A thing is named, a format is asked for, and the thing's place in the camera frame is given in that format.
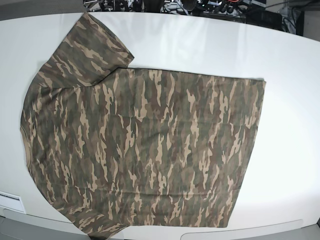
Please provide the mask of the camouflage T-shirt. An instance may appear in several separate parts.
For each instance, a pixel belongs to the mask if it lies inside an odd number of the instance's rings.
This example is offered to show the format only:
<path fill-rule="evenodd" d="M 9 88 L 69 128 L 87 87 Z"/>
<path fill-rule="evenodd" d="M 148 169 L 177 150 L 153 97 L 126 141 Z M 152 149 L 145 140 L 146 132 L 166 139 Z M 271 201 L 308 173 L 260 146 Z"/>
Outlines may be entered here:
<path fill-rule="evenodd" d="M 266 82 L 133 59 L 84 13 L 40 68 L 20 120 L 36 187 L 93 240 L 129 226 L 227 227 Z"/>

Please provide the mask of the grey power strip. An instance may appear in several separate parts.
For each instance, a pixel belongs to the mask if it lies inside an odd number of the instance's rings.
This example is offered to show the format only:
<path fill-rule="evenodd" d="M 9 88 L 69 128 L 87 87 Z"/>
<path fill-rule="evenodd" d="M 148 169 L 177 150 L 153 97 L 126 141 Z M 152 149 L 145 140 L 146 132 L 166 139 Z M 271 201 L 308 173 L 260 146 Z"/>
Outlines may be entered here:
<path fill-rule="evenodd" d="M 240 0 L 202 0 L 196 9 L 209 14 L 232 14 L 239 6 Z"/>

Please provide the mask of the black equipment box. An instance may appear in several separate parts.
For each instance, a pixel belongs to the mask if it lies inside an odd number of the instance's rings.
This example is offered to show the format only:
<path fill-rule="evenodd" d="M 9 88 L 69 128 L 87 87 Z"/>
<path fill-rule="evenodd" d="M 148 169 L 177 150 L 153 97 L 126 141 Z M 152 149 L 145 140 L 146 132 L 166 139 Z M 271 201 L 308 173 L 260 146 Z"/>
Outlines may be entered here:
<path fill-rule="evenodd" d="M 268 29 L 282 29 L 282 15 L 271 11 L 256 11 L 246 15 L 246 23 Z"/>

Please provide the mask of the white label plate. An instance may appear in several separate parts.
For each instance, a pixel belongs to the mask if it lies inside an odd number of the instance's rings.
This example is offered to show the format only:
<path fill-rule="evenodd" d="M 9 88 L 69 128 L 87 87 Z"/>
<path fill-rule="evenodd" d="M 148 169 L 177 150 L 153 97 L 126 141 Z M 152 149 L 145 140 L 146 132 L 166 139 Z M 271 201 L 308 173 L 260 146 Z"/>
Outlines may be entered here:
<path fill-rule="evenodd" d="M 0 192 L 0 207 L 17 213 L 26 214 L 21 197 L 3 191 Z"/>

